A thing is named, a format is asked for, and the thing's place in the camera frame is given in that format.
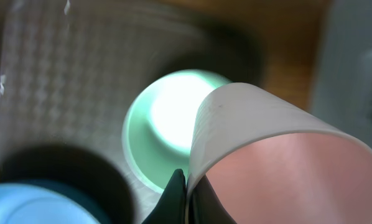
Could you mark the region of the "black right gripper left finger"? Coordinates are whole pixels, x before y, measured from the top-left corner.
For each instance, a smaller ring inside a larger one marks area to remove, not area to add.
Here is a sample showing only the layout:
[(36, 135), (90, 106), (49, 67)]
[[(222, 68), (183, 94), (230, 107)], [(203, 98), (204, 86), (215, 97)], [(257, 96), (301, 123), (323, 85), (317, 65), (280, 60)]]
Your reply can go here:
[(186, 184), (182, 169), (174, 170), (160, 199), (142, 224), (184, 224)]

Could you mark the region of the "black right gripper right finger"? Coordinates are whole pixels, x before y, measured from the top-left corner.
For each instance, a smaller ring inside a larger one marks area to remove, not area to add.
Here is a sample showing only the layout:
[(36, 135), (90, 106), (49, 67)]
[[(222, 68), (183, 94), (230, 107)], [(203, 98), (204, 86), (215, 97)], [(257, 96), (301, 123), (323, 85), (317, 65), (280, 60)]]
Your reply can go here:
[(188, 212), (190, 224), (236, 224), (205, 175), (192, 191)]

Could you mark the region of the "pink cup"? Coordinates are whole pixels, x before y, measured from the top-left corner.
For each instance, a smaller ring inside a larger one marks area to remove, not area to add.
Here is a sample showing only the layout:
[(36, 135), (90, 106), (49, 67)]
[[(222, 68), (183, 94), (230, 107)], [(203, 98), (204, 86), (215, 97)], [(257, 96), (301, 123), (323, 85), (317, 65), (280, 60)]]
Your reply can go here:
[(237, 223), (372, 223), (372, 149), (247, 83), (198, 109), (188, 195), (204, 177)]

